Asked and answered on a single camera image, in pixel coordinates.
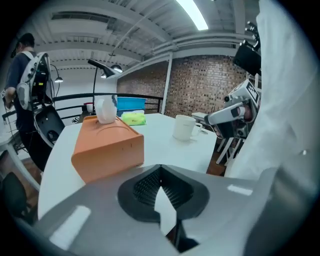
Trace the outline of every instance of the black chair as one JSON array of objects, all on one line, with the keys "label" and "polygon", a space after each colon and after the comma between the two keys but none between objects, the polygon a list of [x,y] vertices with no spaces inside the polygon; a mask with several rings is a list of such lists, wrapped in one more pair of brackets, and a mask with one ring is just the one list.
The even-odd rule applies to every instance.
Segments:
[{"label": "black chair", "polygon": [[8,173],[2,181],[3,201],[8,211],[16,218],[25,220],[32,225],[37,216],[37,207],[27,203],[27,194],[24,186],[13,173]]}]

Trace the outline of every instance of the ceiling light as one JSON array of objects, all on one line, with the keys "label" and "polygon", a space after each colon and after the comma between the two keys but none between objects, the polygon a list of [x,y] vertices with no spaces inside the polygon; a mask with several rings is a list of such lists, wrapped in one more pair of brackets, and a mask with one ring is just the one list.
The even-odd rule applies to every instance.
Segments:
[{"label": "ceiling light", "polygon": [[62,83],[63,81],[64,80],[60,76],[58,76],[56,80],[54,80],[55,83]]},{"label": "ceiling light", "polygon": [[122,68],[119,65],[112,65],[111,68],[115,71],[118,71],[119,73],[122,73]]},{"label": "ceiling light", "polygon": [[190,16],[198,30],[207,30],[208,25],[193,0],[176,0]]}]

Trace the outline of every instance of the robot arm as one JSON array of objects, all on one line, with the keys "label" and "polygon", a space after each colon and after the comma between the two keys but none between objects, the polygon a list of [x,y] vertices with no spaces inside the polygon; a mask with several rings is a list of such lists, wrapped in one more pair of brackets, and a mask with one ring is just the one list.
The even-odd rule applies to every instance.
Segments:
[{"label": "robot arm", "polygon": [[[219,132],[221,138],[246,139],[258,114],[260,95],[247,79],[224,98],[225,108],[208,114],[204,120]],[[246,108],[252,118],[245,119]]]},{"label": "robot arm", "polygon": [[[245,31],[252,33],[255,44],[252,45],[246,40],[240,43],[233,63],[253,76],[256,74],[261,75],[261,56],[258,53],[261,44],[258,28],[250,21],[247,24],[250,27],[246,28]],[[233,89],[224,100],[225,107],[217,112],[208,114],[204,118],[205,122],[214,127],[214,130],[219,132],[221,138],[246,139],[258,114],[260,95],[247,79]],[[249,108],[252,113],[252,118],[249,120],[245,119],[245,107]]]}]

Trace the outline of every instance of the green sponge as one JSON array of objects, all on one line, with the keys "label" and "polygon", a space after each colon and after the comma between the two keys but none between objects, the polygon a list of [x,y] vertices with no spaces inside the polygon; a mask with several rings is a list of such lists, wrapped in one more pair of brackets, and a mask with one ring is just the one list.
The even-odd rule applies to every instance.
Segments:
[{"label": "green sponge", "polygon": [[146,124],[146,116],[143,113],[124,113],[121,119],[129,126],[143,126]]}]

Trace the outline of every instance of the person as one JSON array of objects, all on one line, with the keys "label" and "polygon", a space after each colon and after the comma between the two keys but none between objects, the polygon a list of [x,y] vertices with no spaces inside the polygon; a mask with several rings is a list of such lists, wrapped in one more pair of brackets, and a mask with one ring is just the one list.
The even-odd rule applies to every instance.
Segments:
[{"label": "person", "polygon": [[24,34],[15,47],[15,57],[9,67],[5,85],[5,106],[11,109],[14,106],[16,111],[16,128],[19,131],[21,141],[28,151],[35,165],[44,171],[48,157],[51,152],[49,147],[41,138],[34,126],[33,112],[22,108],[16,88],[30,61],[22,52],[30,52],[34,57],[35,38],[31,33]]}]

